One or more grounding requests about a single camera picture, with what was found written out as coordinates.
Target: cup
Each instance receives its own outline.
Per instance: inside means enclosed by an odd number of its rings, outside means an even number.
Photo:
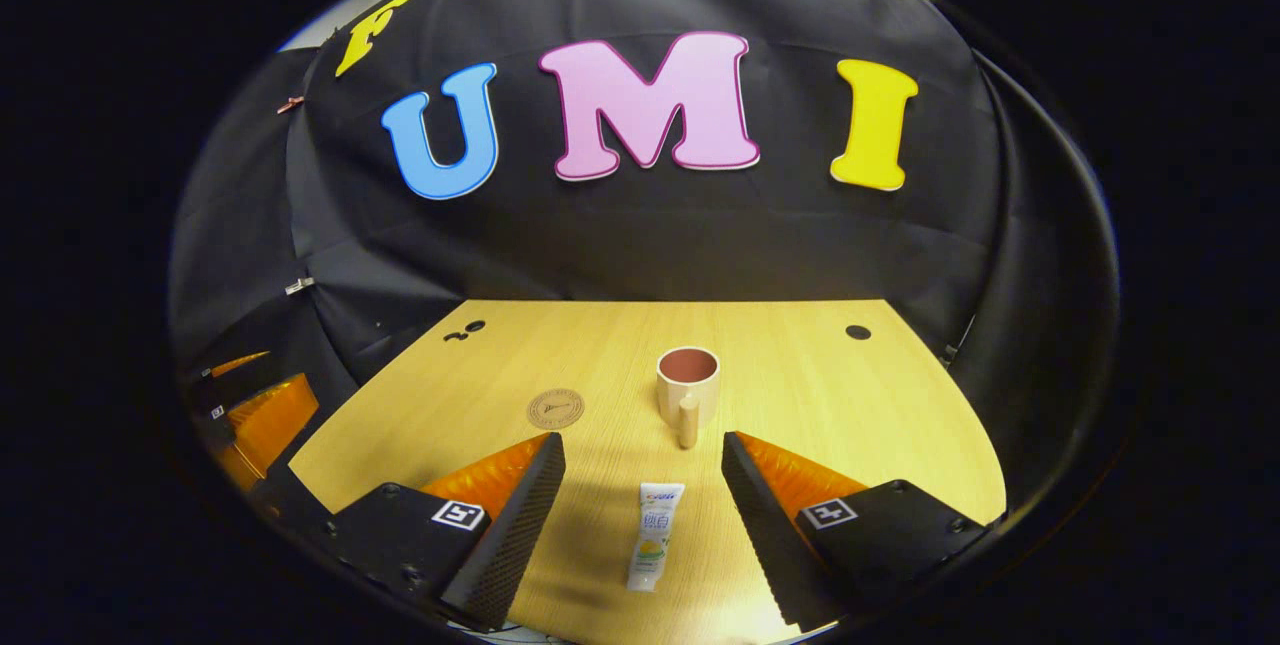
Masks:
[[[668,349],[658,358],[658,412],[671,427],[680,427],[680,401],[698,401],[698,426],[716,416],[719,403],[719,358],[695,346]]]

